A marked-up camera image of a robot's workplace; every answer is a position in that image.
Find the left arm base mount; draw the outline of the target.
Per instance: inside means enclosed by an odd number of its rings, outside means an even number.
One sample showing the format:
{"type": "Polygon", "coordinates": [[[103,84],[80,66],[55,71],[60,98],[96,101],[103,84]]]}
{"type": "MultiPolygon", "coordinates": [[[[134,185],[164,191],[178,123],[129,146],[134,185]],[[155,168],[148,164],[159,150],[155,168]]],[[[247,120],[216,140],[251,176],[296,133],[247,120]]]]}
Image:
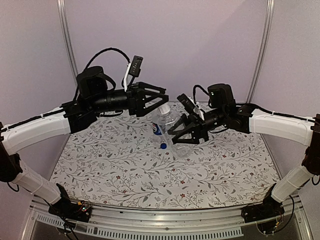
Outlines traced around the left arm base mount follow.
{"type": "Polygon", "coordinates": [[[88,223],[92,214],[92,205],[84,200],[72,202],[65,188],[58,183],[56,185],[60,190],[61,199],[55,204],[50,204],[48,212],[64,219],[88,223]]]}

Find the clear plastic bottle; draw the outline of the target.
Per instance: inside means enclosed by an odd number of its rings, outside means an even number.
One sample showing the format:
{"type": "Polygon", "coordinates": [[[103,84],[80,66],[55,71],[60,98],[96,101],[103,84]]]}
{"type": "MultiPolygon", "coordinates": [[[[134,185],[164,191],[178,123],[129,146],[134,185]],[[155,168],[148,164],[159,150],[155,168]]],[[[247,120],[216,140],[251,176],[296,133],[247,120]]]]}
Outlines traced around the clear plastic bottle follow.
{"type": "Polygon", "coordinates": [[[165,142],[176,158],[187,158],[192,153],[192,148],[186,143],[173,143],[173,138],[185,128],[181,115],[165,103],[157,110],[158,127],[165,142]]]}

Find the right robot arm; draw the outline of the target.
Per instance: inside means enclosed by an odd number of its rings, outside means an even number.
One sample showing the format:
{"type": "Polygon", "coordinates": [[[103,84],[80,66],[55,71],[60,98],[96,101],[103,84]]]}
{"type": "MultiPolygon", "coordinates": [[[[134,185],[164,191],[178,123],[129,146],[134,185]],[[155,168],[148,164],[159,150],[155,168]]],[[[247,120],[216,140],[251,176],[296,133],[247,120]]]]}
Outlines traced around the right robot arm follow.
{"type": "Polygon", "coordinates": [[[209,131],[224,126],[240,133],[288,139],[307,147],[301,166],[273,185],[259,206],[260,216],[269,218],[287,197],[320,174],[320,116],[301,117],[266,110],[253,103],[236,103],[231,86],[225,83],[209,86],[207,93],[211,108],[208,112],[198,109],[185,94],[178,96],[189,115],[183,114],[167,131],[174,144],[208,141],[209,131]]]}

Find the white bottle cap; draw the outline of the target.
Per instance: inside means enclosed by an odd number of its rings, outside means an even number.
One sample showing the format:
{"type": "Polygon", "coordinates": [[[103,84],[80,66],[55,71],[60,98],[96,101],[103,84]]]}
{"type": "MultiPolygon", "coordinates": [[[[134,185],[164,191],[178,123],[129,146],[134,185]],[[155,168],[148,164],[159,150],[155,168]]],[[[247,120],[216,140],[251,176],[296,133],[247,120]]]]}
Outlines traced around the white bottle cap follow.
{"type": "Polygon", "coordinates": [[[163,105],[158,107],[158,113],[160,115],[166,115],[171,111],[170,106],[167,103],[164,103],[163,105]]]}

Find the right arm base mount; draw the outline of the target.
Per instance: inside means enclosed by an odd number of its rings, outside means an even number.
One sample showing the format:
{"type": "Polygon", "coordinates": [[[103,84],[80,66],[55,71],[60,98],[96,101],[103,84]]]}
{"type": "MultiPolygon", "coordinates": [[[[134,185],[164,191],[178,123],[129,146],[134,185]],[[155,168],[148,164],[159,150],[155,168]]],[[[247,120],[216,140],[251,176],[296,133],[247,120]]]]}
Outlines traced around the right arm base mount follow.
{"type": "Polygon", "coordinates": [[[245,223],[274,218],[285,213],[282,203],[274,200],[271,195],[267,195],[262,203],[248,204],[241,209],[241,217],[245,223]]]}

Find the blue bottle cap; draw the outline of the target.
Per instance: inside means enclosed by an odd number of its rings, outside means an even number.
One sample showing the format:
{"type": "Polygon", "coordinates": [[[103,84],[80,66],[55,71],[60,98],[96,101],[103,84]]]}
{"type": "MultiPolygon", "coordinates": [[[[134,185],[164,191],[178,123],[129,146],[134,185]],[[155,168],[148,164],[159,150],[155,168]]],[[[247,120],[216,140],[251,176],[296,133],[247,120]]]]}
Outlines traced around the blue bottle cap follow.
{"type": "Polygon", "coordinates": [[[161,149],[166,149],[167,148],[167,144],[166,143],[161,143],[160,144],[160,148],[161,149]]]}

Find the blue label plastic bottle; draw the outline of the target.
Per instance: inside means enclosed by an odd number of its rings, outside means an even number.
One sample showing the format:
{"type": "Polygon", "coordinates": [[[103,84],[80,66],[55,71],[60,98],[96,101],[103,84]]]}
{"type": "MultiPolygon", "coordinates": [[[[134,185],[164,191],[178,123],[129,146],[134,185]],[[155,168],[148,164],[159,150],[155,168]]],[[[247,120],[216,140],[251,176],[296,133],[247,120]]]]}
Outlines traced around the blue label plastic bottle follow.
{"type": "Polygon", "coordinates": [[[151,123],[152,123],[152,137],[153,137],[153,142],[155,144],[155,147],[158,149],[165,149],[166,146],[164,146],[165,140],[163,137],[163,134],[160,130],[160,127],[158,125],[159,122],[159,114],[157,110],[154,110],[152,112],[152,119],[151,119],[151,123]]]}

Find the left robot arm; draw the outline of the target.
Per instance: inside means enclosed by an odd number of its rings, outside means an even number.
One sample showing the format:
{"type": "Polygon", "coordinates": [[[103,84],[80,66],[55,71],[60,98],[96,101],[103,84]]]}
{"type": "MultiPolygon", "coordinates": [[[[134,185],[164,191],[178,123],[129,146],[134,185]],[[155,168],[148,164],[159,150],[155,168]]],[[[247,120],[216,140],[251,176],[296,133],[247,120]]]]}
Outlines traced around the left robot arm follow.
{"type": "Polygon", "coordinates": [[[19,185],[41,197],[63,217],[70,217],[75,211],[64,188],[29,168],[18,152],[56,136],[85,130],[106,112],[127,110],[131,116],[143,117],[169,100],[164,88],[145,82],[116,89],[116,83],[101,66],[86,68],[76,81],[77,99],[50,112],[0,127],[1,182],[19,185]]]}

